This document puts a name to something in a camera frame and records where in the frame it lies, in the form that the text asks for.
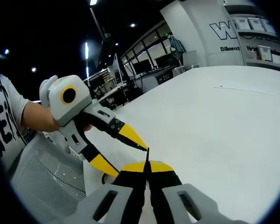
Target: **person's hand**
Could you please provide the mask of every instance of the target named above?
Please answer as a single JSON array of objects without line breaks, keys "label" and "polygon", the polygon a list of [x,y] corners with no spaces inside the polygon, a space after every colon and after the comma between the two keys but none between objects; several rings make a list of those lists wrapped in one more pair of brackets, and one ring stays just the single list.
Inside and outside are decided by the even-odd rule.
[{"label": "person's hand", "polygon": [[85,125],[85,126],[83,127],[83,131],[84,131],[84,132],[87,132],[87,131],[89,131],[91,128],[92,128],[92,125],[91,125],[91,124],[87,124],[87,125]]}]

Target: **white table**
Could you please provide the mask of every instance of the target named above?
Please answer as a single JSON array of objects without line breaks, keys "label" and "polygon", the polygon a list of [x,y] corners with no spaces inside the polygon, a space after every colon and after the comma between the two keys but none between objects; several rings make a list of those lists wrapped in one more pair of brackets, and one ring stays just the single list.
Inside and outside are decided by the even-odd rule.
[{"label": "white table", "polygon": [[[231,219],[259,221],[280,195],[280,72],[247,66],[189,70],[116,111],[150,147]],[[145,160],[96,128],[86,133],[118,168]],[[85,162],[86,194],[101,185]],[[147,206],[143,218],[152,216]]]}]

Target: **glass window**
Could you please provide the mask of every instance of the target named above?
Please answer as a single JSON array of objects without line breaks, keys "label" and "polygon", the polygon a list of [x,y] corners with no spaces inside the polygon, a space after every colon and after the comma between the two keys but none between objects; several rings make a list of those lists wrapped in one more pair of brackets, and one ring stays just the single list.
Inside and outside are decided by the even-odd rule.
[{"label": "glass window", "polygon": [[171,52],[170,52],[170,40],[169,40],[169,39],[166,39],[166,40],[163,41],[163,43],[164,43],[164,45],[165,45],[165,48],[166,48],[168,54],[170,54],[170,53],[171,53]]},{"label": "glass window", "polygon": [[126,57],[123,57],[121,60],[122,60],[123,64],[127,63],[127,58]]},{"label": "glass window", "polygon": [[138,54],[139,52],[144,50],[143,43],[140,41],[135,47],[134,47],[135,53]]},{"label": "glass window", "polygon": [[149,52],[151,59],[153,60],[153,62],[155,64],[155,66],[157,66],[155,59],[166,54],[161,43],[158,43],[157,45],[154,45],[151,48],[149,48],[148,52]]},{"label": "glass window", "polygon": [[132,50],[130,50],[126,55],[128,59],[132,59],[135,56]]},{"label": "glass window", "polygon": [[171,30],[170,30],[169,26],[165,23],[163,26],[158,28],[158,32],[160,34],[160,37],[163,37],[163,36],[165,36],[165,34],[171,33]]},{"label": "glass window", "polygon": [[150,35],[145,37],[143,41],[145,43],[145,46],[148,46],[157,40],[158,40],[158,36],[157,36],[157,33],[154,31]]}]

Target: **white tabletop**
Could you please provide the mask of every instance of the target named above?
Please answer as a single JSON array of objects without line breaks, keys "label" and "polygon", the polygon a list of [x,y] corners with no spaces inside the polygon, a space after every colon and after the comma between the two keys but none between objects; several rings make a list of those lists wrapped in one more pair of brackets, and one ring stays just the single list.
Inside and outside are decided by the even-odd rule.
[{"label": "white tabletop", "polygon": [[[231,219],[259,221],[280,195],[280,72],[247,66],[189,70],[116,111]],[[118,169],[146,154],[96,128],[86,136]],[[86,194],[101,174],[84,164]]]}]

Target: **wall sign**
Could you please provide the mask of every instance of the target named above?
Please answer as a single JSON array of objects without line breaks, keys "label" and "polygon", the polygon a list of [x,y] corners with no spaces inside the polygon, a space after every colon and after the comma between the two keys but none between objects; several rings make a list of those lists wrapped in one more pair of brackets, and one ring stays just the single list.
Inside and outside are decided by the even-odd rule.
[{"label": "wall sign", "polygon": [[217,23],[210,24],[210,28],[216,33],[216,35],[219,37],[221,41],[227,40],[227,39],[237,39],[237,35],[234,32],[231,22],[225,21]]}]

